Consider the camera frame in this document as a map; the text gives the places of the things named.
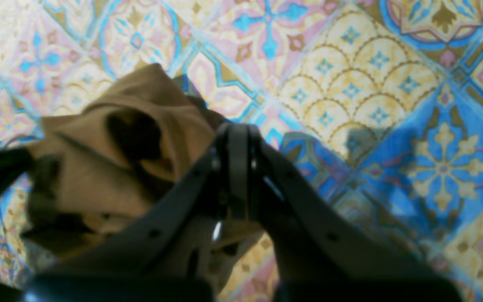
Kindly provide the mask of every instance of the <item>tan fabric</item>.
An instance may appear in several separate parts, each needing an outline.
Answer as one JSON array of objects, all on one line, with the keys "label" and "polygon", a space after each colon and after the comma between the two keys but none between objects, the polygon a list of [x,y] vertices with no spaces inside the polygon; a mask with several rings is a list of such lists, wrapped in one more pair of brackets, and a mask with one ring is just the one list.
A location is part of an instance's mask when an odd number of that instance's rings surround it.
[{"label": "tan fabric", "polygon": [[[186,97],[157,64],[115,82],[81,115],[42,119],[44,140],[28,146],[37,165],[27,209],[33,228],[23,237],[60,258],[105,241],[180,179],[222,121],[202,100]],[[152,193],[136,170],[153,183]],[[258,225],[225,225],[210,266],[217,288],[259,235]]]}]

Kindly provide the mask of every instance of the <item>floral tile pattern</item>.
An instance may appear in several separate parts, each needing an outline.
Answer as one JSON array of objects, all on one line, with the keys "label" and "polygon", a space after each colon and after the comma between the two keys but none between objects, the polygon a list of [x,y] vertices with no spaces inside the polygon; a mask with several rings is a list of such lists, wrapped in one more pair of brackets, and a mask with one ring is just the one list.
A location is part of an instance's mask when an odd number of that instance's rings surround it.
[{"label": "floral tile pattern", "polygon": [[483,34],[483,0],[361,0],[360,7],[444,68]]},{"label": "floral tile pattern", "polygon": [[[256,124],[352,226],[483,301],[483,0],[0,0],[0,149],[152,62]],[[0,282],[19,288],[54,260],[19,237],[30,185],[0,199]],[[264,235],[218,298],[277,284]]]},{"label": "floral tile pattern", "polygon": [[280,102],[356,166],[442,75],[352,5],[276,89]]}]

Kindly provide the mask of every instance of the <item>brown cloth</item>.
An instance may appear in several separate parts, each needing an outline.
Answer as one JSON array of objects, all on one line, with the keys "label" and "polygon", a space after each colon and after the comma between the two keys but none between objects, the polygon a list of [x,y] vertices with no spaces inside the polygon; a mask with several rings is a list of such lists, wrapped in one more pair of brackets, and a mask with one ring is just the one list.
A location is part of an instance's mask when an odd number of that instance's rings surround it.
[{"label": "brown cloth", "polygon": [[[58,258],[105,241],[161,199],[225,121],[158,64],[118,80],[80,115],[43,118],[45,138],[27,146],[36,165],[23,238]],[[209,269],[217,290],[260,235],[259,225],[224,224]]]}]

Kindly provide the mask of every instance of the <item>patterned tile floor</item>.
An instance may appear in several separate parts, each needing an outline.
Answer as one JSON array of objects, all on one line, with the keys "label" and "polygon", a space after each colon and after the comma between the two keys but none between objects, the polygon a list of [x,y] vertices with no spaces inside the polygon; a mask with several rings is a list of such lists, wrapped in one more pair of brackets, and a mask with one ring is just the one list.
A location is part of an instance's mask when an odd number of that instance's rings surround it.
[{"label": "patterned tile floor", "polygon": [[[483,300],[483,0],[0,0],[0,148],[151,62],[257,124],[355,227]],[[0,200],[16,287],[50,261],[19,240],[28,187]],[[263,237],[220,299],[277,282]]]}]

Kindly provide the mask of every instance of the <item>floor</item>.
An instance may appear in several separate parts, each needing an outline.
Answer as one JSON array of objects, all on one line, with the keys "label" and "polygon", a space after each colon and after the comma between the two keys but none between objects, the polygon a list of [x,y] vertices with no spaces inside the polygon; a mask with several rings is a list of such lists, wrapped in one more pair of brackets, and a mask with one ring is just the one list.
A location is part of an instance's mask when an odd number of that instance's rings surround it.
[{"label": "floor", "polygon": [[[354,226],[483,300],[483,0],[0,0],[0,148],[151,62],[257,124]],[[50,260],[19,240],[28,185],[0,201],[16,287]],[[277,282],[264,237],[220,300]]]}]

